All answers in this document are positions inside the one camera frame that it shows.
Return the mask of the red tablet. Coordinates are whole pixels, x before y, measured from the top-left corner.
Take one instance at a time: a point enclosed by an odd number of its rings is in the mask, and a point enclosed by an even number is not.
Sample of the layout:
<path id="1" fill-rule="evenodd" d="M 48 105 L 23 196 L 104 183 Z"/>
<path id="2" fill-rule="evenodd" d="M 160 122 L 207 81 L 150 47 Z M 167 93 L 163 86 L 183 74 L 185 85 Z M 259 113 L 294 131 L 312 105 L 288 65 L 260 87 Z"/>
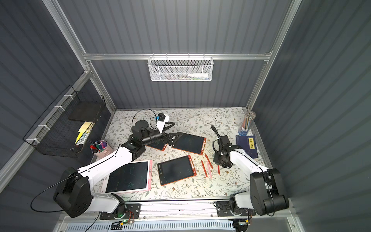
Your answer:
<path id="1" fill-rule="evenodd" d="M 154 148 L 156 150 L 164 151 L 167 147 L 167 144 L 165 144 L 162 140 L 148 144 L 147 147 Z"/>
<path id="2" fill-rule="evenodd" d="M 161 186 L 197 175 L 190 155 L 158 163 L 157 170 Z"/>
<path id="3" fill-rule="evenodd" d="M 182 136 L 180 136 L 180 138 L 172 145 L 172 148 L 202 155 L 205 143 L 205 137 L 183 133 Z"/>

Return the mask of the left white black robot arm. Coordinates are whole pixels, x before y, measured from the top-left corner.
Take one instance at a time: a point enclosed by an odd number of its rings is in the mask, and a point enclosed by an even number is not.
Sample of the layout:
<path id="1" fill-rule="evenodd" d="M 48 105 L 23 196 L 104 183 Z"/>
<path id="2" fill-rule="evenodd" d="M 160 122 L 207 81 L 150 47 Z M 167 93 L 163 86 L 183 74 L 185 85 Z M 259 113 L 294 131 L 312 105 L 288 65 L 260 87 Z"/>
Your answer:
<path id="1" fill-rule="evenodd" d="M 93 187 L 116 169 L 139 158 L 146 150 L 146 145 L 158 141 L 172 146 L 183 134 L 166 130 L 173 127 L 173 122 L 159 121 L 152 129 L 145 120 L 140 120 L 132 127 L 128 141 L 99 161 L 81 167 L 66 169 L 54 193 L 54 201 L 72 218 L 87 212 L 111 214 L 115 219 L 124 217 L 127 210 L 125 201 L 117 194 L 94 193 Z"/>

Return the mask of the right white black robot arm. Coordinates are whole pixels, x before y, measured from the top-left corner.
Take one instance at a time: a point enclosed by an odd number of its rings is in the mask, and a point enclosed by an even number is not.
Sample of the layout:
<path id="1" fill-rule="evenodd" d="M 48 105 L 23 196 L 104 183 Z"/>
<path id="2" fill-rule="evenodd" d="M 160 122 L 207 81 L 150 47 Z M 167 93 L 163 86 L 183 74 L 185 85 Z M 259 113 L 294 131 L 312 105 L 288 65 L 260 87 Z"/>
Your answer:
<path id="1" fill-rule="evenodd" d="M 230 169 L 237 166 L 245 175 L 250 176 L 248 192 L 234 194 L 225 207 L 233 215 L 254 210 L 259 216 L 273 216 L 275 212 L 289 208 L 289 199 L 281 173 L 258 164 L 239 145 L 233 145 L 227 136 L 218 136 L 218 148 L 214 150 L 214 163 Z"/>

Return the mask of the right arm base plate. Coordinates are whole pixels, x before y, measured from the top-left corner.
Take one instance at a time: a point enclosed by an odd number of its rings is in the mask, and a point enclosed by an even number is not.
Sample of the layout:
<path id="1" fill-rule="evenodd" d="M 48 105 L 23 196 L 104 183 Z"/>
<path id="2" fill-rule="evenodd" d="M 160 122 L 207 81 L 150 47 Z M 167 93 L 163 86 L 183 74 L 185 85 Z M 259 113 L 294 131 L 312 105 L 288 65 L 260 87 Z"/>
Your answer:
<path id="1" fill-rule="evenodd" d="M 218 217 L 252 217 L 256 215 L 254 209 L 232 208 L 229 201 L 217 201 L 213 203 Z"/>

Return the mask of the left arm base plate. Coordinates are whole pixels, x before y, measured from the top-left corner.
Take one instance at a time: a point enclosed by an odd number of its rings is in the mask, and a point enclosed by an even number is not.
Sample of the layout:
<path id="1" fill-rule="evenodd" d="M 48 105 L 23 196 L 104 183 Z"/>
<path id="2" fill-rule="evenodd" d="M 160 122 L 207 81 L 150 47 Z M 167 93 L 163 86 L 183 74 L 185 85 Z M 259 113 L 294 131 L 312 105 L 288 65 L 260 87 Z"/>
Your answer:
<path id="1" fill-rule="evenodd" d="M 119 205 L 118 209 L 113 213 L 103 212 L 100 214 L 100 220 L 130 220 L 138 219 L 141 211 L 141 204 L 125 204 Z"/>

